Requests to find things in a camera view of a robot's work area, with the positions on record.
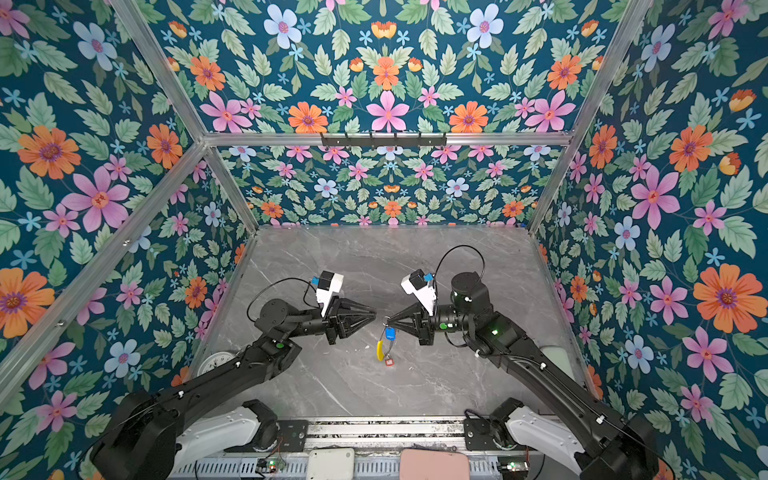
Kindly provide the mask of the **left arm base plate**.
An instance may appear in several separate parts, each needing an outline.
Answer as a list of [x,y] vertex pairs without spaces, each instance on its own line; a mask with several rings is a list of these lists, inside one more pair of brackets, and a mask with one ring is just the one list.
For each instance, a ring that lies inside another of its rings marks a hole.
[[296,453],[304,450],[308,436],[307,420],[277,420],[260,427],[244,445],[225,449],[226,453]]

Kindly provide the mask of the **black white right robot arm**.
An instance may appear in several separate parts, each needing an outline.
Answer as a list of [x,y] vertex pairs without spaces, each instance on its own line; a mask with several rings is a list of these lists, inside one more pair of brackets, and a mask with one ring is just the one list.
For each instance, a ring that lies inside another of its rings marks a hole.
[[467,347],[521,382],[553,414],[548,420],[510,398],[490,416],[501,440],[531,447],[582,479],[653,479],[660,470],[656,435],[638,416],[601,403],[549,359],[528,333],[492,304],[476,272],[451,281],[438,302],[432,274],[416,270],[401,281],[416,303],[387,320],[389,327],[431,345],[437,332],[461,332]]

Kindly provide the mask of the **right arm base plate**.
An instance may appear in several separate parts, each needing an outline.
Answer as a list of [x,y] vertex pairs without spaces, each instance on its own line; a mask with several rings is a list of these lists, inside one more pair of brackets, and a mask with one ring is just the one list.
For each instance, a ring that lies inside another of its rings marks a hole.
[[465,417],[463,429],[465,449],[468,451],[502,451],[514,446],[486,419]]

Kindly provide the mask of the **silver metal keyring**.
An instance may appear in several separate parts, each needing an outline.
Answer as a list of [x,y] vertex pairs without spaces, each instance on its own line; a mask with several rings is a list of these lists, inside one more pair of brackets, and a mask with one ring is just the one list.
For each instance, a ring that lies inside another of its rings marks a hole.
[[386,340],[386,331],[389,328],[389,316],[385,316],[382,323],[382,330],[379,336],[379,342]]

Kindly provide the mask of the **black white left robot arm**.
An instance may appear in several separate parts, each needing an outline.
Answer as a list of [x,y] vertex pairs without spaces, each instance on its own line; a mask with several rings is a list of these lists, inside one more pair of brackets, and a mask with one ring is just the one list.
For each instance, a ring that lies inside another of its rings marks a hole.
[[246,401],[220,415],[213,410],[285,372],[301,352],[295,338],[323,335],[335,344],[375,318],[373,308],[338,296],[327,307],[305,310],[270,300],[255,320],[261,336],[232,359],[178,386],[127,395],[88,458],[105,479],[166,479],[229,448],[270,451],[280,434],[276,414],[263,402]]

